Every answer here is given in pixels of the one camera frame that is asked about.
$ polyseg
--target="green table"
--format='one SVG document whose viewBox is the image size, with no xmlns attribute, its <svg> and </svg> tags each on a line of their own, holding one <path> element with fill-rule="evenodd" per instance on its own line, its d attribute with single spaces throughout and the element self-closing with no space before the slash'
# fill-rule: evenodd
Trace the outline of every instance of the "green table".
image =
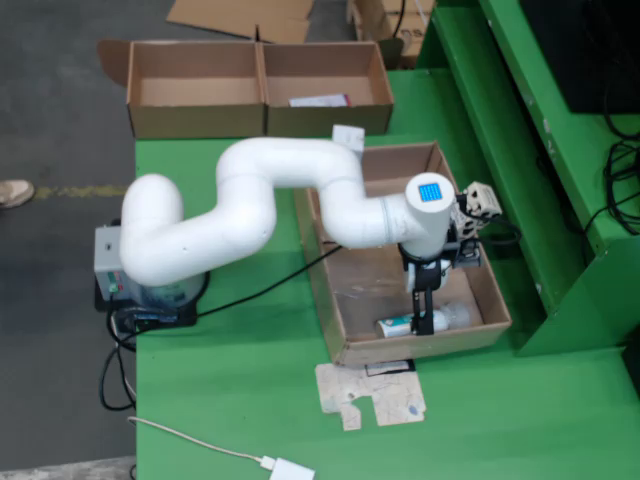
<svg viewBox="0 0 640 480">
<path fill-rule="evenodd" d="M 482 162 L 468 161 L 480 147 L 448 70 L 393 72 L 390 80 L 397 105 L 390 134 L 370 145 L 437 140 L 461 185 L 490 178 Z M 172 178 L 193 216 L 215 204 L 216 160 L 231 144 L 138 141 L 137 174 Z M 212 272 L 200 309 L 303 264 L 291 192 L 276 198 L 271 241 Z M 512 333 L 520 334 L 542 306 L 522 257 L 490 255 L 516 321 Z M 314 368 L 327 362 L 302 275 L 192 329 L 141 337 L 138 414 L 226 448 L 308 465 L 319 480 L 638 478 L 640 408 L 615 349 L 518 359 L 504 337 L 482 352 L 420 360 L 426 420 L 379 428 L 370 400 L 360 399 L 363 429 L 348 433 L 338 415 L 320 409 Z M 137 432 L 141 480 L 269 476 L 253 462 L 144 425 Z"/>
</svg>

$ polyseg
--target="power adapter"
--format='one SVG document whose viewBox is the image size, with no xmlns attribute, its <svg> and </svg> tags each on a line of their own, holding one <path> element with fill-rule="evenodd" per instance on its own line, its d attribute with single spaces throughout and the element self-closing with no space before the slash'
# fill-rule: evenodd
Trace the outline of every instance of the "power adapter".
<svg viewBox="0 0 640 480">
<path fill-rule="evenodd" d="M 269 480 L 313 480 L 316 472 L 310 468 L 289 462 L 282 458 L 262 457 L 260 466 L 271 470 Z"/>
</svg>

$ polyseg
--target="paper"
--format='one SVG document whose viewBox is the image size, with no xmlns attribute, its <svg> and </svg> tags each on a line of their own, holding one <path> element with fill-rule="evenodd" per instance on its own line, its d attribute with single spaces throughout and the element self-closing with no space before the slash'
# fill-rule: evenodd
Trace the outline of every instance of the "paper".
<svg viewBox="0 0 640 480">
<path fill-rule="evenodd" d="M 360 430 L 362 416 L 351 402 L 371 397 L 378 426 L 424 421 L 427 406 L 418 374 L 409 370 L 398 372 L 404 368 L 409 368 L 407 362 L 363 367 L 317 365 L 322 411 L 339 413 L 345 431 Z"/>
<path fill-rule="evenodd" d="M 289 99 L 290 107 L 348 107 L 349 97 L 345 94 L 321 95 L 319 97 L 298 97 Z"/>
</svg>

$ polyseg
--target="green surface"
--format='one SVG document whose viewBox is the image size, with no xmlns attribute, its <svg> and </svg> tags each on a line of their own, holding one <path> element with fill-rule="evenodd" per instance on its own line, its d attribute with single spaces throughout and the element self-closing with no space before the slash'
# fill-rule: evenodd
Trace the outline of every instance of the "green surface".
<svg viewBox="0 0 640 480">
<path fill-rule="evenodd" d="M 584 270 L 580 237 L 569 232 L 482 10 L 438 8 L 432 29 L 442 42 L 460 94 L 549 314 Z"/>
<path fill-rule="evenodd" d="M 602 168 L 617 137 L 609 131 L 602 115 L 569 111 L 518 0 L 480 0 L 480 4 L 584 226 L 605 204 Z M 623 131 L 640 130 L 638 115 L 614 115 L 614 121 Z M 617 185 L 616 195 L 624 198 L 638 188 L 638 181 L 630 179 Z M 625 209 L 640 213 L 640 200 L 629 202 Z M 598 253 L 613 240 L 628 236 L 606 213 L 598 216 L 589 232 L 591 246 Z"/>
<path fill-rule="evenodd" d="M 523 355 L 613 346 L 638 325 L 640 237 L 612 242 L 596 257 L 552 315 L 520 351 Z"/>
<path fill-rule="evenodd" d="M 369 144 L 437 139 L 454 174 L 488 175 L 450 73 L 390 75 L 390 135 Z M 138 141 L 137 173 L 171 177 L 187 216 L 215 204 L 214 171 L 232 142 Z M 290 192 L 259 254 L 212 272 L 200 309 L 235 300 L 303 264 Z M 514 320 L 540 309 L 522 258 L 492 265 Z M 492 349 L 417 361 L 422 423 L 363 429 L 321 412 L 314 368 L 329 361 L 306 276 L 182 332 L 139 339 L 138 413 L 203 440 L 309 465 L 322 479 L 637 478 L 640 408 L 616 350 L 517 359 Z M 138 427 L 140 480 L 266 479 L 257 464 Z"/>
</svg>

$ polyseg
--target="blue led display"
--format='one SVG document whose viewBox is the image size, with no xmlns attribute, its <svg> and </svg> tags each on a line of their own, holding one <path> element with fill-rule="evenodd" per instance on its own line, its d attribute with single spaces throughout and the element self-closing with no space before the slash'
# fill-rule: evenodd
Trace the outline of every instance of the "blue led display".
<svg viewBox="0 0 640 480">
<path fill-rule="evenodd" d="M 429 183 L 427 185 L 420 185 L 420 197 L 423 202 L 431 202 L 433 200 L 442 200 L 442 192 L 440 191 L 440 185 L 437 183 Z"/>
</svg>

